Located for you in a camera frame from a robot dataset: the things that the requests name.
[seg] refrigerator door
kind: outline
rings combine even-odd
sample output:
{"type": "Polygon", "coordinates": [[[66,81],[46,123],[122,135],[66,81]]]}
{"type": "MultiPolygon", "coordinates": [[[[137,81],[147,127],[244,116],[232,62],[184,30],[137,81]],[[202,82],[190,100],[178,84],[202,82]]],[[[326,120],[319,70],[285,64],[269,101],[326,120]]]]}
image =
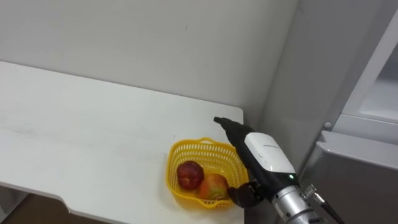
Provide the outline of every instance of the refrigerator door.
{"type": "Polygon", "coordinates": [[[311,183],[345,223],[398,223],[397,145],[323,131],[302,175],[311,183]]]}

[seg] red apple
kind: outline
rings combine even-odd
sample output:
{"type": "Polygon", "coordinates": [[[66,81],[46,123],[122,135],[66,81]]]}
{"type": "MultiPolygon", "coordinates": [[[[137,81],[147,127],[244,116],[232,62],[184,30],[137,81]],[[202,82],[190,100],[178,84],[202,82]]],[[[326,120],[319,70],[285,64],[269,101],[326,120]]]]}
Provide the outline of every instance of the red apple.
{"type": "Polygon", "coordinates": [[[225,200],[228,198],[228,182],[222,175],[208,175],[199,187],[199,198],[206,200],[225,200]]]}
{"type": "Polygon", "coordinates": [[[204,176],[203,168],[197,162],[187,161],[177,167],[178,184],[182,189],[197,189],[204,176]]]}

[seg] refrigerator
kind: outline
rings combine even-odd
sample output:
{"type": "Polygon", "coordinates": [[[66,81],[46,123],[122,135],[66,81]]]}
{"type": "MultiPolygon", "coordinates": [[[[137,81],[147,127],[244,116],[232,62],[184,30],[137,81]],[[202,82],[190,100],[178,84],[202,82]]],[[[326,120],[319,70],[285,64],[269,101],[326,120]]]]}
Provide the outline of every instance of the refrigerator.
{"type": "MultiPolygon", "coordinates": [[[[308,18],[295,19],[261,131],[281,145],[300,175],[301,189],[314,184],[345,223],[397,223],[398,11],[395,8],[384,21],[385,29],[373,40],[374,48],[367,49],[367,58],[361,48],[370,44],[355,46],[347,73],[318,70],[306,57],[298,57],[302,48],[314,43],[302,39],[306,34],[294,28],[302,28],[308,18]]],[[[326,63],[322,60],[312,58],[313,63],[326,63]]],[[[247,219],[282,223],[272,209],[265,203],[248,210],[247,219]]]]}

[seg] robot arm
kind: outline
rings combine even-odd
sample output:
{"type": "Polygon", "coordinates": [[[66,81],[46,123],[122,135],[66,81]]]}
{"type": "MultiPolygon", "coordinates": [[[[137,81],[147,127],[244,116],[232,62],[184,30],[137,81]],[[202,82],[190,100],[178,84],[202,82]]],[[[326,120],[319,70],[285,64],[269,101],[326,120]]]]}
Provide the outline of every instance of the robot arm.
{"type": "MultiPolygon", "coordinates": [[[[249,208],[266,199],[285,223],[326,223],[306,201],[311,195],[320,198],[316,189],[310,186],[303,194],[300,192],[295,170],[274,138],[228,118],[215,117],[214,121],[225,130],[228,140],[253,176],[252,181],[237,189],[228,189],[228,195],[236,205],[249,208]]],[[[343,223],[329,205],[328,208],[330,210],[326,211],[334,214],[332,217],[338,223],[343,223]]]]}

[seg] white wall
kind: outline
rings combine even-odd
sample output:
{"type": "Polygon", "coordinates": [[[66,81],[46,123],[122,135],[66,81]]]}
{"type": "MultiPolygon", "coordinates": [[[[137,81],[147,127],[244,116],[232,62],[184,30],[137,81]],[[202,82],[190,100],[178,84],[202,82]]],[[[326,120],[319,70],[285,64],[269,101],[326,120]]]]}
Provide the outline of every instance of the white wall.
{"type": "Polygon", "coordinates": [[[296,5],[0,1],[0,60],[240,106],[255,124],[296,5]]]}

